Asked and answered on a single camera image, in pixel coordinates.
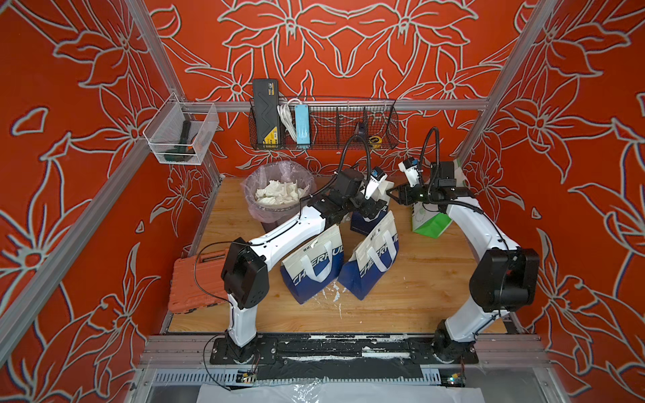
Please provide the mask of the small navy paper bag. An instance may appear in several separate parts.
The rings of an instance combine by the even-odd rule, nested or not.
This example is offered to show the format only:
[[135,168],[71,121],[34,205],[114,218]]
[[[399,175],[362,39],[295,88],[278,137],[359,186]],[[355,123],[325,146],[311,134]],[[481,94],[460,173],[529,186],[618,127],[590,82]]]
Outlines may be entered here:
[[354,211],[351,215],[350,229],[362,235],[368,235],[376,225],[386,216],[389,211],[391,198],[386,194],[394,186],[392,181],[383,180],[379,186],[371,193],[371,201],[376,204],[376,216],[366,218],[359,211]]

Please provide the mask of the green and white tote bag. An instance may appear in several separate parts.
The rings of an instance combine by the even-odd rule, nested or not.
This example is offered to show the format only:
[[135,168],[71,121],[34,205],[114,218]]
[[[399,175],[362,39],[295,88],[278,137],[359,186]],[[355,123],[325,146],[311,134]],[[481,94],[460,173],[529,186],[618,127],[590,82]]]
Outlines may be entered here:
[[[461,167],[454,161],[442,161],[441,180],[454,179],[457,186],[465,184],[465,175]],[[413,205],[412,228],[413,232],[430,238],[439,238],[453,220],[445,213],[441,213],[433,204],[415,203]]]

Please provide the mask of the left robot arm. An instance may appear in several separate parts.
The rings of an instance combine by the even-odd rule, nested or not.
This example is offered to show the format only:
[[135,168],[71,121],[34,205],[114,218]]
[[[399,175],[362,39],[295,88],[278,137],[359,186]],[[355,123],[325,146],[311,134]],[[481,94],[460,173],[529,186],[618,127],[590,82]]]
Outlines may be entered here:
[[221,275],[230,305],[224,337],[226,364],[246,364],[255,359],[257,306],[270,290],[269,272],[276,264],[301,244],[341,223],[348,214],[357,212],[365,218],[376,218],[385,206],[375,194],[385,184],[387,174],[371,165],[369,142],[358,134],[347,141],[343,152],[354,141],[364,146],[366,173],[346,168],[342,155],[333,178],[302,198],[295,216],[260,238],[231,242]]

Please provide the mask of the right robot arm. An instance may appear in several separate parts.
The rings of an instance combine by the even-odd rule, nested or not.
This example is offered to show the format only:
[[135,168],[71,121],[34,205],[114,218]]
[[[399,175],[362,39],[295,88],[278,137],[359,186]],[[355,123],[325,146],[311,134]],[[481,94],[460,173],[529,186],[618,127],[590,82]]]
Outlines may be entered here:
[[436,159],[429,165],[424,161],[420,154],[400,163],[407,181],[387,194],[402,206],[450,218],[466,236],[477,260],[468,300],[441,321],[433,334],[433,356],[451,364],[473,348],[478,336],[495,321],[533,303],[540,256],[507,236],[470,189],[458,185],[452,161]]

